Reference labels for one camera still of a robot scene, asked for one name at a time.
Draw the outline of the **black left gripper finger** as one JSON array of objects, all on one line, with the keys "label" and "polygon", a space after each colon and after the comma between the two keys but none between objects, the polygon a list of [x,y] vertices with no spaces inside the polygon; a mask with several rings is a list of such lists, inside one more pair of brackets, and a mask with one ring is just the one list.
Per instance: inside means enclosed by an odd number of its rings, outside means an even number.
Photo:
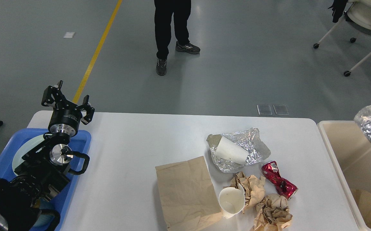
[{"label": "black left gripper finger", "polygon": [[70,109],[72,103],[65,98],[65,95],[61,92],[63,80],[60,80],[56,85],[49,85],[43,93],[41,105],[43,107],[52,107],[54,110],[59,111],[60,109]]},{"label": "black left gripper finger", "polygon": [[95,109],[90,105],[89,103],[89,95],[86,95],[83,99],[83,103],[79,106],[77,106],[77,111],[85,111],[86,115],[82,116],[80,121],[84,124],[87,125],[89,124],[94,116]]}]

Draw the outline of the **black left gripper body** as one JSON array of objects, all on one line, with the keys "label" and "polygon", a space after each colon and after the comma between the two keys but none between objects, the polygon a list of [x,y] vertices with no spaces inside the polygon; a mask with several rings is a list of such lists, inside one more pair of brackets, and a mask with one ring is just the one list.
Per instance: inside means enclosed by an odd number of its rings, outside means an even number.
[{"label": "black left gripper body", "polygon": [[74,137],[78,133],[81,118],[81,111],[76,109],[53,109],[48,130],[51,133],[66,133]]}]

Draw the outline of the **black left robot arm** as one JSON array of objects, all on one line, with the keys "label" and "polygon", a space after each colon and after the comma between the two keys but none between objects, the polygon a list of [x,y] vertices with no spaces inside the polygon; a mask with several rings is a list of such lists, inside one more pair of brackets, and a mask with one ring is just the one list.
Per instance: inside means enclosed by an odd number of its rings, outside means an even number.
[{"label": "black left robot arm", "polygon": [[95,109],[89,96],[77,105],[61,92],[63,81],[48,86],[41,105],[52,107],[53,114],[43,140],[27,151],[15,168],[11,181],[0,177],[0,231],[30,231],[40,216],[52,216],[48,231],[60,224],[61,215],[54,209],[41,209],[38,201],[51,201],[71,181],[67,174],[84,174],[89,165],[87,154],[69,147],[78,134],[80,123],[91,122]]}]

